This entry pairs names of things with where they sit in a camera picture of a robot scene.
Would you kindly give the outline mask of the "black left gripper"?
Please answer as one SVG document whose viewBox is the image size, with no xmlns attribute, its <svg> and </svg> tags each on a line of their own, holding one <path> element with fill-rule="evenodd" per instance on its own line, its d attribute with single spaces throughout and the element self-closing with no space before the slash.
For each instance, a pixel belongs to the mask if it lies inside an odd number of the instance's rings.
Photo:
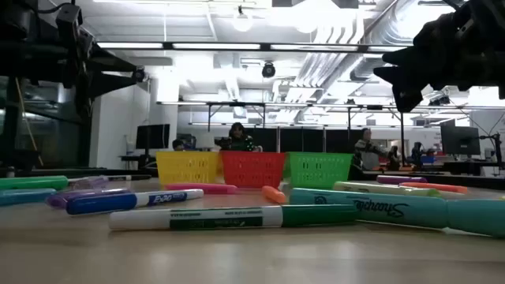
<svg viewBox="0 0 505 284">
<path fill-rule="evenodd" d="M 74 106 L 80 117 L 88 117 L 90 113 L 88 89 L 89 97 L 94 99 L 137 83 L 132 77 L 105 73 L 97 73 L 90 79 L 88 60 L 89 67 L 99 71 L 133 72 L 137 66 L 104 50 L 91 55 L 94 37 L 79 28 L 59 28 L 58 35 L 65 49 L 64 58 L 58 60 L 61 81 L 65 88 L 74 89 Z"/>
</svg>

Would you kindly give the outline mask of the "white marker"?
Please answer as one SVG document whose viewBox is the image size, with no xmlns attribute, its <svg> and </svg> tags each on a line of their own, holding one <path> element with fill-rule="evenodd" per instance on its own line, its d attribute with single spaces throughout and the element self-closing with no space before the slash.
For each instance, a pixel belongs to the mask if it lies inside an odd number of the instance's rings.
<svg viewBox="0 0 505 284">
<path fill-rule="evenodd" d="M 149 174 L 133 174 L 133 175 L 112 175 L 106 176 L 107 181 L 140 181 L 149 180 L 152 176 Z"/>
</svg>

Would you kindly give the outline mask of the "purple highlighter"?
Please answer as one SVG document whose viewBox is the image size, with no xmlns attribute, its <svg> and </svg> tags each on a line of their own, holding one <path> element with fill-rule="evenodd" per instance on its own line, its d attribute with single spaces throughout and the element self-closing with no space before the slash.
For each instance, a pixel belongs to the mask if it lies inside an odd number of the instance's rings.
<svg viewBox="0 0 505 284">
<path fill-rule="evenodd" d="M 391 176 L 391 175 L 378 175 L 376 181 L 380 184 L 387 185 L 400 185 L 405 182 L 418 182 L 427 183 L 424 177 L 408 177 L 408 176 Z"/>
</svg>

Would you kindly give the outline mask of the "lavender Sharpie highlighter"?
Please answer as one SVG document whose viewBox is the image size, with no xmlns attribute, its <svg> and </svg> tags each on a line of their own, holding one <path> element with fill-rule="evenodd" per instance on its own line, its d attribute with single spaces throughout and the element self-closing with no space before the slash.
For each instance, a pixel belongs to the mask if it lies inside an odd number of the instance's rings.
<svg viewBox="0 0 505 284">
<path fill-rule="evenodd" d="M 77 189 L 102 189 L 108 183 L 106 176 L 90 176 L 69 179 L 68 186 L 72 190 Z"/>
</svg>

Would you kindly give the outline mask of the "pale green highlighter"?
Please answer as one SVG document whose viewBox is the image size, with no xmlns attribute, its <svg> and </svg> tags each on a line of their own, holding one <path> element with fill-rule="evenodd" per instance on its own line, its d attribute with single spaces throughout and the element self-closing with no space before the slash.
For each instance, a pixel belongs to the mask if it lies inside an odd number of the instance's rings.
<svg viewBox="0 0 505 284">
<path fill-rule="evenodd" d="M 439 197 L 442 195 L 436 189 L 418 189 L 401 185 L 375 185 L 367 183 L 357 183 L 348 181 L 337 181 L 334 183 L 335 191 L 347 192 L 368 192 L 376 194 L 391 194 L 403 196 L 428 196 Z"/>
</svg>

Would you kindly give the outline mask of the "blue Expo marker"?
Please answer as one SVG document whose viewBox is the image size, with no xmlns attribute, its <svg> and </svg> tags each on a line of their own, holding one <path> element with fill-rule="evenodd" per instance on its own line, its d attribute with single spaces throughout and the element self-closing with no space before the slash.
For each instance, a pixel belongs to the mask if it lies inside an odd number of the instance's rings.
<svg viewBox="0 0 505 284">
<path fill-rule="evenodd" d="M 166 203 L 200 199 L 203 196 L 204 191 L 202 189 L 89 196 L 68 201 L 65 210 L 69 215 L 128 211 L 137 207 L 150 207 Z"/>
</svg>

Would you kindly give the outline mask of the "green Sharpie highlighter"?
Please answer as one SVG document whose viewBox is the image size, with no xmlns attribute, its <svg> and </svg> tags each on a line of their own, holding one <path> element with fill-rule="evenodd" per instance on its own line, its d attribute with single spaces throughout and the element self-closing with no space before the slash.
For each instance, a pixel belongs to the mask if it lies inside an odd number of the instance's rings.
<svg viewBox="0 0 505 284">
<path fill-rule="evenodd" d="M 56 189 L 69 184 L 65 176 L 5 177 L 0 178 L 0 189 Z"/>
</svg>

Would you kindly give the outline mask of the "aqua Sharpie highlighter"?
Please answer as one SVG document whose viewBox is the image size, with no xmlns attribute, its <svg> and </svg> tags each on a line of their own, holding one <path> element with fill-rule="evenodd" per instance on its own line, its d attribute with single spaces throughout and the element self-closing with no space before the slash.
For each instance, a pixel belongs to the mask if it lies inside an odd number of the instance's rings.
<svg viewBox="0 0 505 284">
<path fill-rule="evenodd" d="M 295 188 L 291 204 L 352 204 L 358 219 L 505 238 L 505 200 L 403 196 Z"/>
</svg>

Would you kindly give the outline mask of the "green Expo marker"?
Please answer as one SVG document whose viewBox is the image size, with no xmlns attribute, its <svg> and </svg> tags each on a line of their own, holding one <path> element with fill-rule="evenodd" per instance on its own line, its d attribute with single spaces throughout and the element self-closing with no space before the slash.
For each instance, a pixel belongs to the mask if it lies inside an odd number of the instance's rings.
<svg viewBox="0 0 505 284">
<path fill-rule="evenodd" d="M 210 209 L 113 212 L 111 230 L 218 230 L 262 227 L 333 226 L 357 219 L 349 204 L 275 205 Z"/>
</svg>

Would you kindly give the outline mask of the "yellow plastic basket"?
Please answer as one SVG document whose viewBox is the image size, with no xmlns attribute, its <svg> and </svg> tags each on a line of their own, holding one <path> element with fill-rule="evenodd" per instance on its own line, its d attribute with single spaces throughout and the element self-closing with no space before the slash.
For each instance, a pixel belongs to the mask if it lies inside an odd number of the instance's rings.
<svg viewBox="0 0 505 284">
<path fill-rule="evenodd" d="M 214 183 L 219 154 L 211 151 L 158 151 L 155 155 L 159 182 Z"/>
</svg>

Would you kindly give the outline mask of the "black partition panels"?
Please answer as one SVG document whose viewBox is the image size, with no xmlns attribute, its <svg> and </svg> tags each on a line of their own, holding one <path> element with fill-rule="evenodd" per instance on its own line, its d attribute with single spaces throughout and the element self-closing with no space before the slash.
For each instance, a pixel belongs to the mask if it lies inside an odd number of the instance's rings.
<svg viewBox="0 0 505 284">
<path fill-rule="evenodd" d="M 353 153 L 362 131 L 351 129 L 246 129 L 256 145 L 267 152 L 330 152 Z"/>
</svg>

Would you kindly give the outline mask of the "green plastic basket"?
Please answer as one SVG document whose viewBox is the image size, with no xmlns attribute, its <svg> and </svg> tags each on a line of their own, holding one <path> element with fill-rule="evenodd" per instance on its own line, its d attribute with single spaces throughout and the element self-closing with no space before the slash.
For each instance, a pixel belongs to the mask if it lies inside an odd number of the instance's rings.
<svg viewBox="0 0 505 284">
<path fill-rule="evenodd" d="M 286 176 L 294 188 L 332 189 L 348 179 L 352 154 L 288 152 Z"/>
</svg>

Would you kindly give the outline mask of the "round white ceiling lamp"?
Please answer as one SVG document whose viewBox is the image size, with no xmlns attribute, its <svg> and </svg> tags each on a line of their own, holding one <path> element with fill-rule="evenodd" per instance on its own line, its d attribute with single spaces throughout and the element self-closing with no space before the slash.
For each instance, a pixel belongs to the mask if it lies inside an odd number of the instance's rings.
<svg viewBox="0 0 505 284">
<path fill-rule="evenodd" d="M 253 18 L 250 14 L 245 13 L 243 6 L 238 6 L 233 15 L 232 25 L 239 32 L 247 32 L 253 26 Z"/>
</svg>

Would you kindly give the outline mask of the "black overhead light beam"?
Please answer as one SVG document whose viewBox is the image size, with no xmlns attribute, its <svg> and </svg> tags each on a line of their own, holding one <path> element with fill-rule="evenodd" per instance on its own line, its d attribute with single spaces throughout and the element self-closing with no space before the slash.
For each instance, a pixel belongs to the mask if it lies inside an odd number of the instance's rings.
<svg viewBox="0 0 505 284">
<path fill-rule="evenodd" d="M 318 44 L 318 43 L 231 43 L 231 42 L 98 42 L 106 50 L 259 51 L 305 53 L 383 54 L 410 45 Z"/>
</svg>

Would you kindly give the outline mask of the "pink highlighter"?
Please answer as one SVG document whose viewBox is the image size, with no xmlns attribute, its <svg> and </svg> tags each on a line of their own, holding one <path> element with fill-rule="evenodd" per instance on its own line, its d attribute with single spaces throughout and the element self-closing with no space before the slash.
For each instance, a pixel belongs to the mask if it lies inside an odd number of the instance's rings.
<svg viewBox="0 0 505 284">
<path fill-rule="evenodd" d="M 204 194 L 224 194 L 231 195 L 235 194 L 238 188 L 235 185 L 225 185 L 225 184 L 206 184 L 206 183 L 174 183 L 165 185 L 166 190 L 187 190 L 187 189 L 201 189 Z"/>
</svg>

